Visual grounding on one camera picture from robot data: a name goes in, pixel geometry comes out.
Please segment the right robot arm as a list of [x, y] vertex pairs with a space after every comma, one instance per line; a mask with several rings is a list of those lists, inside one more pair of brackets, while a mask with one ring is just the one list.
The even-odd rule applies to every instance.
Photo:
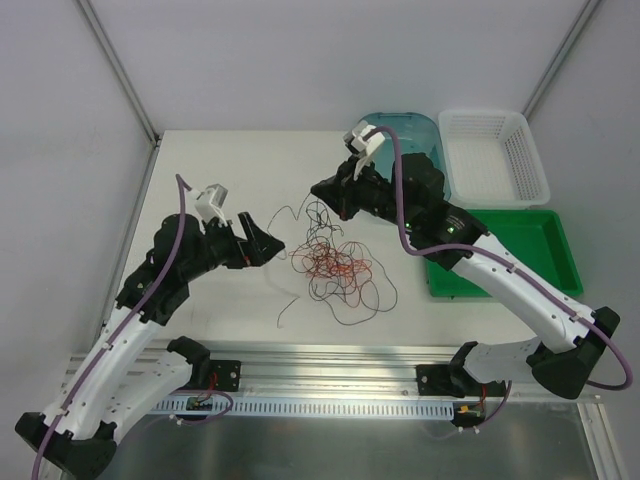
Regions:
[[356, 158], [310, 189], [342, 220], [365, 211], [404, 227], [402, 239], [420, 256], [462, 277], [499, 301], [534, 333], [515, 343], [464, 343], [438, 389], [461, 398], [492, 382], [537, 383], [569, 400], [590, 375], [620, 317], [592, 309], [554, 288], [519, 261], [487, 226], [444, 198], [444, 175], [424, 153], [405, 154], [402, 171], [383, 178]]

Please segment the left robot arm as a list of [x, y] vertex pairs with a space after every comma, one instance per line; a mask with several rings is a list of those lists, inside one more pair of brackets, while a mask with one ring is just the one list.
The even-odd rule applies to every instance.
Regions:
[[209, 390], [209, 350], [186, 336], [169, 342], [152, 368], [130, 384], [130, 367], [189, 298], [189, 284], [223, 266], [261, 267], [284, 243], [261, 230], [247, 212], [238, 216], [243, 236], [213, 218], [166, 217], [144, 261], [125, 280], [100, 339], [60, 396], [42, 412], [26, 412], [16, 433], [74, 479], [96, 479], [129, 430], [175, 390]]

